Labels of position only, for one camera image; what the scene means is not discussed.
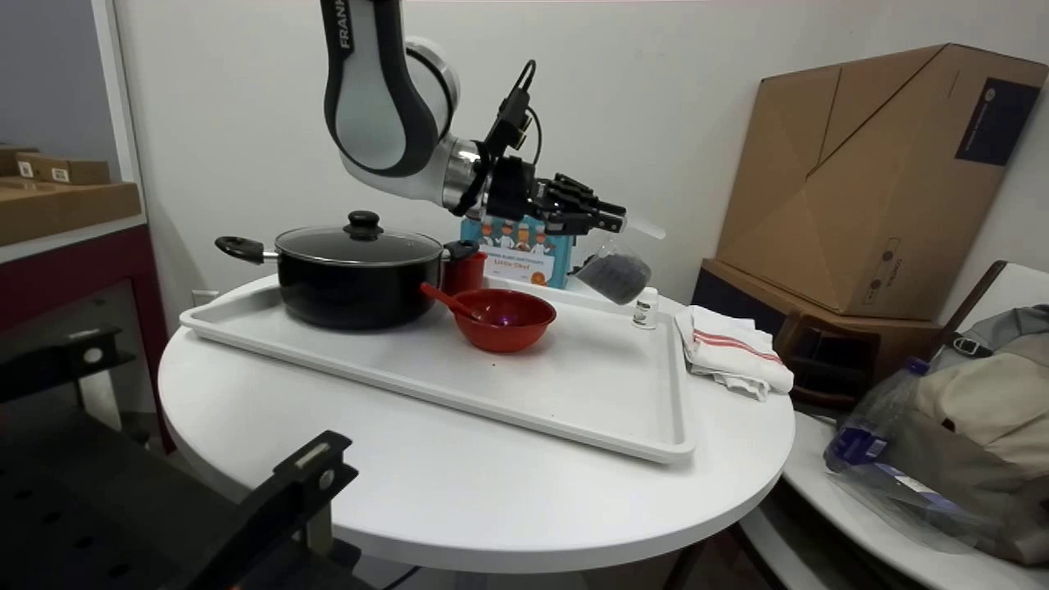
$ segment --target white table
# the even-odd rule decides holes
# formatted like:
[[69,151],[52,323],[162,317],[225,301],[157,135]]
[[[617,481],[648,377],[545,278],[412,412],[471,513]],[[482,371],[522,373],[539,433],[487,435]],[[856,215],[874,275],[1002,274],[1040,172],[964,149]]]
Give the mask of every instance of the white table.
[[330,516],[335,536],[365,555],[438,570],[558,575],[695,543],[744,518],[780,480],[793,443],[789,400],[756,403],[681,377],[695,439],[684,468],[307,373],[186,329],[163,352],[162,400],[176,448],[237,489],[260,486],[317,431],[352,435],[347,463],[362,480]]

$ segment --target white cloth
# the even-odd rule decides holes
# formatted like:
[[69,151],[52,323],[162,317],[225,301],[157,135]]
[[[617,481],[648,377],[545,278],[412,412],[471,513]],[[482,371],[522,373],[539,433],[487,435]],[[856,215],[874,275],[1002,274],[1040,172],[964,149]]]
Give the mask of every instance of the white cloth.
[[789,394],[793,373],[772,352],[772,337],[756,332],[751,317],[728,317],[697,305],[676,315],[688,373],[710,377],[728,389],[751,396]]

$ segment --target black pot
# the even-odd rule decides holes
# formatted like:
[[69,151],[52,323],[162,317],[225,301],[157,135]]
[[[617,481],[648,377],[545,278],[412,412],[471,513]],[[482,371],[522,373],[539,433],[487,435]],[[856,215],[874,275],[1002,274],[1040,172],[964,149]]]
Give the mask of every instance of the black pot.
[[261,242],[220,235],[216,245],[245,264],[279,258],[285,313],[338,332],[379,332],[418,317],[432,301],[418,282],[441,282],[441,257],[428,235],[398,235],[369,209],[347,226],[288,229],[276,253]]

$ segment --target white tray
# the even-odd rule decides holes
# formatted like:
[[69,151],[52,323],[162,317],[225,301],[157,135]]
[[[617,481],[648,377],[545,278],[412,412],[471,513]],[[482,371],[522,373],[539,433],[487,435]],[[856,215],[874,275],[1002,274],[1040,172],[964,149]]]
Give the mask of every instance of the white tray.
[[485,354],[461,340],[448,313],[347,336],[285,315],[276,282],[181,315],[200,337],[438,403],[508,427],[621,455],[681,466],[681,345],[672,317],[639,329],[598,294],[542,288],[558,323],[523,354]]

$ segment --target pot handle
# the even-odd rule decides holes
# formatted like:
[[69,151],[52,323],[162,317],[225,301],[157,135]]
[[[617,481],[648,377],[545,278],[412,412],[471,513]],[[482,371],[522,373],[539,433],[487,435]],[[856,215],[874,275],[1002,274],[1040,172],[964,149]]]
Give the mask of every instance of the pot handle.
[[264,258],[273,258],[261,242],[244,239],[244,235],[220,235],[216,245],[220,245],[225,257],[244,258],[244,264],[255,264],[255,265],[261,265]]

